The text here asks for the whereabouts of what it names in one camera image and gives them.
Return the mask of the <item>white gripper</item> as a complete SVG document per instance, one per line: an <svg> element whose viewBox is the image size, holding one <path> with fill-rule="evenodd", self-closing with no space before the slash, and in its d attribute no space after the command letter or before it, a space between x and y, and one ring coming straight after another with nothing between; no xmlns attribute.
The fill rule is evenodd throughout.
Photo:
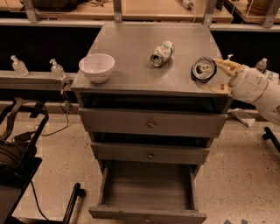
<svg viewBox="0 0 280 224"><path fill-rule="evenodd" d="M230 59L214 59L216 66L227 76L232 77L228 84L203 84L196 82L199 88L217 94L229 95L238 101L253 103L258 100L268 86L268 78L254 67L242 66Z"/></svg>

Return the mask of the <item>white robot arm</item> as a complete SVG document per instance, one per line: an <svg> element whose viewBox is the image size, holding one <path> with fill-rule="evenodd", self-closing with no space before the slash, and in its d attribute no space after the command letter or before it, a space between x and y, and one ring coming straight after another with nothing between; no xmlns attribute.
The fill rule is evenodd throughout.
<svg viewBox="0 0 280 224"><path fill-rule="evenodd" d="M202 57L192 65L191 78L202 89L253 105L264 119L280 125L278 73L230 59Z"/></svg>

